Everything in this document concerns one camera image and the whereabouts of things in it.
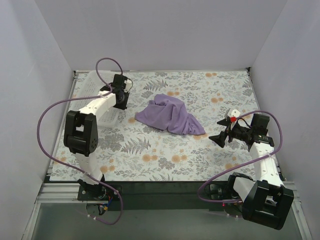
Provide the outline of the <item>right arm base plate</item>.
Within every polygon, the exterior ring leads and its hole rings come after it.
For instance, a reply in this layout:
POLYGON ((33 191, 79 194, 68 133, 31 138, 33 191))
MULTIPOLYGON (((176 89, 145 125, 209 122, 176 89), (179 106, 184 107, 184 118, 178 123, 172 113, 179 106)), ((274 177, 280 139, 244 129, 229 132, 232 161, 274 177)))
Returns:
POLYGON ((211 183, 204 188, 204 192, 210 200, 239 200, 240 197, 230 190, 227 183, 211 183))

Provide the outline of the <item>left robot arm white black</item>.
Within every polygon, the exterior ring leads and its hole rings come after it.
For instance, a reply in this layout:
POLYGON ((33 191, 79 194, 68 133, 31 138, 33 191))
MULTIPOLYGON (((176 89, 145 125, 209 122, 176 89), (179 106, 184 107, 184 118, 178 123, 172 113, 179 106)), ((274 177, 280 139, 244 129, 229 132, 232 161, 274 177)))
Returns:
POLYGON ((115 74, 113 82, 104 85, 95 98, 78 110, 70 110, 65 118, 63 143, 75 156, 84 177, 81 183, 90 185, 89 194, 95 200, 106 196, 106 187, 99 183, 103 173, 95 154, 98 147, 98 121, 112 108, 125 110, 133 81, 123 74, 115 74))

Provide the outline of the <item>purple t shirt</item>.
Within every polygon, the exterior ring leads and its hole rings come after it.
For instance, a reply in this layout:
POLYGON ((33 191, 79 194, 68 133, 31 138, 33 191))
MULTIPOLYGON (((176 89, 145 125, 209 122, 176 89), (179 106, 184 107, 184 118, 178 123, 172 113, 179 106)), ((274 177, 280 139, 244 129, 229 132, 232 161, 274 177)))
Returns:
POLYGON ((147 107, 135 114, 135 119, 147 126, 167 130, 177 135, 204 135, 205 129, 188 113, 185 103, 165 94, 155 95, 147 107))

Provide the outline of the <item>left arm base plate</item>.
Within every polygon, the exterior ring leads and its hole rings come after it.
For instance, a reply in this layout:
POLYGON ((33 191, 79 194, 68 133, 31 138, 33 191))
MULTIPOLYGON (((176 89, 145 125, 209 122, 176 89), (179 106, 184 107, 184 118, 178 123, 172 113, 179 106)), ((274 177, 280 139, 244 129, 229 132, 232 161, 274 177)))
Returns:
POLYGON ((88 184, 83 180, 79 179, 77 183, 80 185, 77 199, 79 201, 108 201, 108 200, 119 200, 118 193, 122 193, 122 186, 118 184, 112 184, 116 190, 112 190, 101 184, 88 184))

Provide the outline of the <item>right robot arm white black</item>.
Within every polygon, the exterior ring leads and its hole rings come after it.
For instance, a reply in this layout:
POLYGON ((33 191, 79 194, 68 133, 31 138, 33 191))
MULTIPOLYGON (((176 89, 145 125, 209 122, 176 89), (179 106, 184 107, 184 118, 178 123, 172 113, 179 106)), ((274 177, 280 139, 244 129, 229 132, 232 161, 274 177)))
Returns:
POLYGON ((234 172, 226 184, 211 183, 208 196, 213 201, 228 200, 239 205, 242 217, 275 230, 283 228, 294 200, 293 190, 286 188, 277 169, 273 139, 268 135, 270 118, 254 113, 251 123, 241 126, 241 113, 230 110, 218 125, 225 130, 209 139, 223 148, 225 143, 239 140, 248 147, 248 152, 256 162, 255 177, 234 172))

